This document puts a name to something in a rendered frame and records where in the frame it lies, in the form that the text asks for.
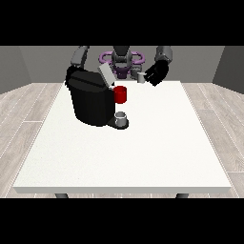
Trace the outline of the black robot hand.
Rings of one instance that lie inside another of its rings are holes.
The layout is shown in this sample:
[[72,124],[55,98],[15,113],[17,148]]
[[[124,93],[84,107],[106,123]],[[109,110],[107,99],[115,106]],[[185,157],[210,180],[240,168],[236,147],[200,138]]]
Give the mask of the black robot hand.
[[74,72],[76,72],[76,71],[83,71],[83,70],[84,70],[84,69],[81,68],[81,67],[76,67],[76,66],[74,66],[74,65],[70,65],[70,66],[68,67],[68,69],[67,69],[67,73],[66,73],[66,78],[65,78],[65,80],[66,80],[66,81],[69,81],[70,78],[71,78],[71,75],[72,75]]
[[149,69],[145,71],[144,78],[153,86],[162,82],[169,72],[169,64],[166,60],[156,61]]

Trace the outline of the pale grey machine lid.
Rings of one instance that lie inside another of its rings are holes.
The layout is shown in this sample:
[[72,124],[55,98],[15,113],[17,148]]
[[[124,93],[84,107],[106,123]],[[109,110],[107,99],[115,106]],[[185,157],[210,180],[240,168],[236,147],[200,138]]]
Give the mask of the pale grey machine lid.
[[99,73],[102,75],[106,85],[110,87],[114,81],[115,77],[108,63],[104,63],[98,67]]

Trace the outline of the black coffee machine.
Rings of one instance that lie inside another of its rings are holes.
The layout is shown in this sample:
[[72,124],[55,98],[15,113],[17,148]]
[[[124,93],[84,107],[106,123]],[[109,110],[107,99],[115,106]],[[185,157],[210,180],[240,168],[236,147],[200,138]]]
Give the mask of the black coffee machine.
[[106,86],[102,75],[93,71],[76,71],[65,82],[71,93],[75,117],[81,122],[96,127],[111,126],[118,130],[129,127],[115,125],[114,88]]

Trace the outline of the red pod holder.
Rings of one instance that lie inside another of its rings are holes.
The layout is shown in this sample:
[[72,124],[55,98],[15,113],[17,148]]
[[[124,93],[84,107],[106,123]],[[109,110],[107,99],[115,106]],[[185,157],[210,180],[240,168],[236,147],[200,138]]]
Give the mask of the red pod holder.
[[114,102],[117,104],[123,104],[127,101],[127,88],[124,86],[116,86],[113,89]]

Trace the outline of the small grey cup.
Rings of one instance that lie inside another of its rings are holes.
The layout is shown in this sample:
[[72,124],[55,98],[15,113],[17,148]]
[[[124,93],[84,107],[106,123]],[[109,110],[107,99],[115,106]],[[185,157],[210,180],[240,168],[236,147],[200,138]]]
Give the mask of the small grey cup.
[[123,127],[127,123],[127,115],[124,112],[117,112],[115,115],[115,125]]

